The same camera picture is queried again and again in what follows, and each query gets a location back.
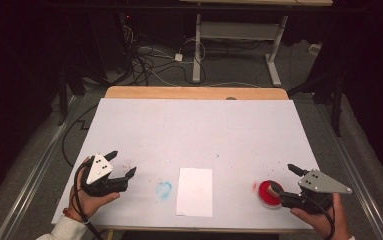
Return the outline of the white paper sheet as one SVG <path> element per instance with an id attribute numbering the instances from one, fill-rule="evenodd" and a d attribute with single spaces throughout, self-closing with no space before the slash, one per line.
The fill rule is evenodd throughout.
<path id="1" fill-rule="evenodd" d="M 213 216 L 211 169 L 180 169 L 176 215 L 192 217 Z"/>

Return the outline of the metal floor rail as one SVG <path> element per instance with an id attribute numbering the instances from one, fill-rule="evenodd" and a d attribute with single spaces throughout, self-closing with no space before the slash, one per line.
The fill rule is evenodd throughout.
<path id="1" fill-rule="evenodd" d="M 53 160 L 82 97 L 71 96 L 67 115 L 57 110 L 33 133 L 0 186 L 0 240 L 12 240 Z"/>
<path id="2" fill-rule="evenodd" d="M 342 103 L 340 134 L 332 128 L 332 108 L 321 106 L 320 112 L 340 152 L 341 164 L 357 196 L 358 205 L 363 210 L 359 217 L 355 212 L 351 213 L 355 229 L 361 231 L 357 238 L 369 239 L 368 230 L 361 223 L 362 219 L 366 219 L 373 231 L 372 239 L 383 240 L 383 167 L 347 101 Z"/>

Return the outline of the white metal desk frame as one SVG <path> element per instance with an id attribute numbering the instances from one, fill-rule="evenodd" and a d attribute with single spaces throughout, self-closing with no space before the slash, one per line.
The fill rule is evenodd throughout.
<path id="1" fill-rule="evenodd" d="M 285 7 L 294 6 L 305 7 L 330 7 L 333 0 L 180 0 L 181 2 L 192 3 L 195 7 L 208 7 L 210 4 L 215 6 L 245 6 L 245 7 Z M 202 60 L 206 49 L 202 43 L 205 39 L 235 39 L 235 40 L 271 40 L 273 42 L 272 51 L 264 56 L 265 64 L 274 87 L 282 85 L 276 66 L 275 57 L 285 31 L 288 14 L 282 14 L 278 23 L 256 24 L 238 23 L 231 20 L 229 22 L 207 22 L 201 20 L 201 14 L 196 15 L 195 23 L 195 50 L 193 57 L 193 83 L 201 83 L 203 74 L 201 71 Z"/>

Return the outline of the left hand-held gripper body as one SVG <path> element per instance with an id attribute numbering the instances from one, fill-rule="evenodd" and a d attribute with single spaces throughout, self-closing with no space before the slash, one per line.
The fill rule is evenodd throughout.
<path id="1" fill-rule="evenodd" d="M 114 192 L 125 192 L 128 181 L 124 177 L 110 179 L 113 171 L 110 161 L 104 155 L 96 154 L 85 164 L 81 187 L 90 196 L 103 197 Z"/>

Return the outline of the person's right hand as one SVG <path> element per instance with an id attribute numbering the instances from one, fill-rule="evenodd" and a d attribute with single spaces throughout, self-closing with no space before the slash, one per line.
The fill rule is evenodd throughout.
<path id="1" fill-rule="evenodd" d="M 325 215 L 311 215 L 299 208 L 292 208 L 290 213 L 309 224 L 324 240 L 350 240 L 353 235 L 347 225 L 345 209 L 338 193 L 333 194 L 333 206 L 334 208 L 327 211 L 330 218 L 335 218 L 335 231 L 332 237 L 330 237 L 331 224 Z"/>

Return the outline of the person's left hand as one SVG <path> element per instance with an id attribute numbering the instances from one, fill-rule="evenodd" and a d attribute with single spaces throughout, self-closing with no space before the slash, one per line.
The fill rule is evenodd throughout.
<path id="1" fill-rule="evenodd" d="M 69 205 L 64 214 L 78 222 L 85 223 L 100 207 L 107 205 L 120 197 L 118 192 L 110 193 L 103 197 L 92 197 L 82 190 L 81 177 L 84 170 L 81 169 L 77 176 L 77 182 L 70 190 Z"/>

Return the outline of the black stand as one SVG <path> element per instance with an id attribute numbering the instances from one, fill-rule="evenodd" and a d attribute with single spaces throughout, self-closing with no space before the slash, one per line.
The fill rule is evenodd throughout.
<path id="1" fill-rule="evenodd" d="M 332 106 L 331 127 L 335 135 L 340 137 L 340 116 L 343 86 L 343 77 L 340 74 L 325 73 L 291 88 L 287 91 L 287 95 L 291 97 L 300 92 L 312 93 L 315 104 L 330 103 Z"/>
<path id="2" fill-rule="evenodd" d="M 80 71 L 76 66 L 63 66 L 58 74 L 59 109 L 58 126 L 61 126 L 68 115 L 68 93 L 70 89 L 74 96 L 83 96 L 85 87 L 82 83 Z"/>

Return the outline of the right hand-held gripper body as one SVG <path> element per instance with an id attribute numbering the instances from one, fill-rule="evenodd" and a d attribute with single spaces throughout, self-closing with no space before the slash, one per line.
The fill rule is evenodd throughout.
<path id="1" fill-rule="evenodd" d="M 282 191 L 281 204 L 287 208 L 299 208 L 309 214 L 323 214 L 333 204 L 333 193 L 351 194 L 352 189 L 327 174 L 313 169 L 298 181 L 299 194 Z"/>

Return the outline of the round red ink pad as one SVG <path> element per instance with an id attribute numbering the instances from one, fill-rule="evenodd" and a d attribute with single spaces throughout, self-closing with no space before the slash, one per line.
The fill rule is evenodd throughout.
<path id="1" fill-rule="evenodd" d="M 280 196 L 278 198 L 275 198 L 271 196 L 268 192 L 270 181 L 273 181 L 273 180 L 266 180 L 259 184 L 258 197 L 266 207 L 272 208 L 272 209 L 279 208 L 281 206 Z"/>

